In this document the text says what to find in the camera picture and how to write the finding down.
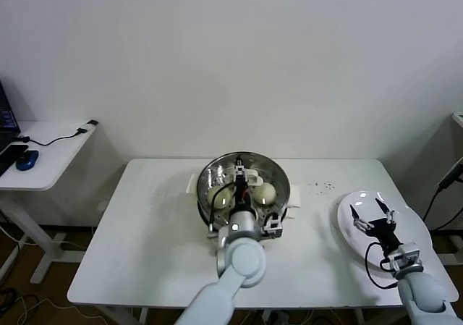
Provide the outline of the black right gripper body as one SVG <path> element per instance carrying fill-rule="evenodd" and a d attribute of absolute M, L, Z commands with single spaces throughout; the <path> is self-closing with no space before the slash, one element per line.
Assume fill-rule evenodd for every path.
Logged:
<path fill-rule="evenodd" d="M 383 254 L 389 255 L 398 249 L 402 244 L 394 231 L 396 229 L 395 222 L 388 222 L 387 219 L 376 219 L 369 221 L 372 227 L 365 231 L 368 237 L 374 237 L 380 244 Z"/>

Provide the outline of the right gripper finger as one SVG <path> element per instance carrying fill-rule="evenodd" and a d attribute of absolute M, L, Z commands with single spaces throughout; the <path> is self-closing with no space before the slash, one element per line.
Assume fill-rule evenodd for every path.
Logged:
<path fill-rule="evenodd" d="M 353 225 L 359 231 L 368 231 L 373 228 L 372 224 L 360 218 L 359 214 L 357 213 L 353 205 L 350 206 L 350 209 L 351 209 L 352 218 L 353 218 Z"/>
<path fill-rule="evenodd" d="M 383 214 L 385 217 L 381 219 L 376 219 L 374 221 L 374 226 L 375 227 L 396 227 L 396 221 L 395 221 L 395 211 L 390 210 L 389 207 L 385 204 L 384 201 L 376 198 L 375 202 L 378 204 L 380 210 L 382 210 Z"/>

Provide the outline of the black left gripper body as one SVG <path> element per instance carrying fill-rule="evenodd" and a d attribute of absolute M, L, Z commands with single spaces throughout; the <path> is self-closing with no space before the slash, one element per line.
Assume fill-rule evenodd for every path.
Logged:
<path fill-rule="evenodd" d="M 250 210 L 250 196 L 245 178 L 235 180 L 234 210 Z"/>

